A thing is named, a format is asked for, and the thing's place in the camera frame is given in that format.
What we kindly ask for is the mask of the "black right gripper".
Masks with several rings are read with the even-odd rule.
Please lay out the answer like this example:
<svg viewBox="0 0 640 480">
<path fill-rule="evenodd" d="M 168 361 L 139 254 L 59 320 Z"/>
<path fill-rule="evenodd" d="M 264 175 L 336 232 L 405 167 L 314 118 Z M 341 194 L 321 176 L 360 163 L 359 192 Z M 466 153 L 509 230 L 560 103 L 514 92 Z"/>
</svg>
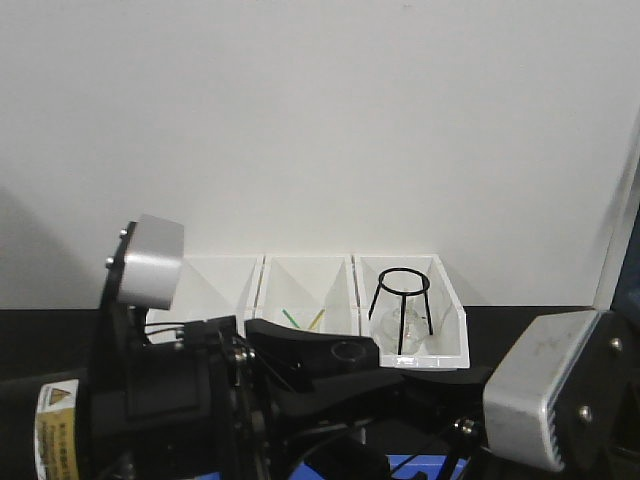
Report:
<svg viewBox="0 0 640 480">
<path fill-rule="evenodd" d="M 493 373 L 538 316 L 592 309 L 542 310 L 509 325 L 481 321 L 474 345 L 487 347 L 475 367 Z M 488 446 L 483 411 L 458 418 L 459 445 L 468 466 L 465 479 L 636 479 L 639 476 L 639 326 L 612 310 L 601 314 L 593 334 L 562 388 L 556 434 L 565 468 L 548 472 L 495 456 Z"/>
</svg>

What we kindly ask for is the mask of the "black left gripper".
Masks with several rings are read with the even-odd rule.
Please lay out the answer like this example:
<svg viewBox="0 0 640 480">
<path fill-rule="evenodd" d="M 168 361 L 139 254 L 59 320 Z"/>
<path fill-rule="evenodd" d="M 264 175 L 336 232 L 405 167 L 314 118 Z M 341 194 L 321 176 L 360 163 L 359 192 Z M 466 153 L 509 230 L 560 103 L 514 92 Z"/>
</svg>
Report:
<svg viewBox="0 0 640 480">
<path fill-rule="evenodd" d="M 314 380 L 379 367 L 369 337 L 314 333 L 264 319 L 237 331 L 233 316 L 177 326 L 154 343 L 146 311 L 114 299 L 99 309 L 84 393 L 88 479 L 277 479 L 278 435 L 269 383 L 309 391 Z M 331 346 L 366 349 L 357 363 Z"/>
</svg>

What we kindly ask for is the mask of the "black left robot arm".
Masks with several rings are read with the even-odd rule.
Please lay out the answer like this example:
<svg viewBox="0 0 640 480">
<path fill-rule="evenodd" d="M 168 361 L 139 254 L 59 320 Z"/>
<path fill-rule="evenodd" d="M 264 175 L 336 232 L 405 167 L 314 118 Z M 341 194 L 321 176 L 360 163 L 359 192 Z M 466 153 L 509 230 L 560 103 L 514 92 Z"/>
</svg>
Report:
<svg viewBox="0 0 640 480">
<path fill-rule="evenodd" d="M 5 479 L 387 479 L 361 444 L 398 420 L 475 446 L 488 368 L 388 368 L 368 337 L 135 307 L 1 315 Z"/>
</svg>

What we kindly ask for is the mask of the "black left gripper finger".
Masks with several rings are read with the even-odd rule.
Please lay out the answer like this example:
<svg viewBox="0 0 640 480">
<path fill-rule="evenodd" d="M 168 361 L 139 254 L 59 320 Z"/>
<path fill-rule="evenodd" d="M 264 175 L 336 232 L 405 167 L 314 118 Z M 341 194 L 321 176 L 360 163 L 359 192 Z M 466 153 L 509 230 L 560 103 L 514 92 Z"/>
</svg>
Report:
<svg viewBox="0 0 640 480">
<path fill-rule="evenodd" d="M 460 417 L 482 414 L 490 367 L 436 371 L 376 368 L 315 379 L 305 389 L 272 388 L 274 430 L 302 434 L 323 422 L 354 425 L 396 419 L 435 432 Z"/>
</svg>

